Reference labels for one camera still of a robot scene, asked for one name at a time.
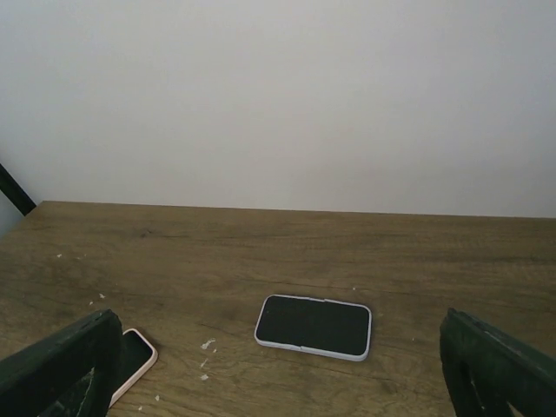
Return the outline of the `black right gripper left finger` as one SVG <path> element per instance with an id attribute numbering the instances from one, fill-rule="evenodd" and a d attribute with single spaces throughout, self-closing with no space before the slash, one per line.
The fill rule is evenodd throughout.
<path id="1" fill-rule="evenodd" d="M 106 415 L 122 351 L 122 324 L 104 309 L 2 359 L 1 415 Z"/>

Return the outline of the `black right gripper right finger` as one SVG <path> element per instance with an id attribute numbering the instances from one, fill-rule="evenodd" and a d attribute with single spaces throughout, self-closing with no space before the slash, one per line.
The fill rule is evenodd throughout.
<path id="1" fill-rule="evenodd" d="M 457 416 L 555 415 L 555 359 L 466 312 L 447 310 L 440 359 Z"/>

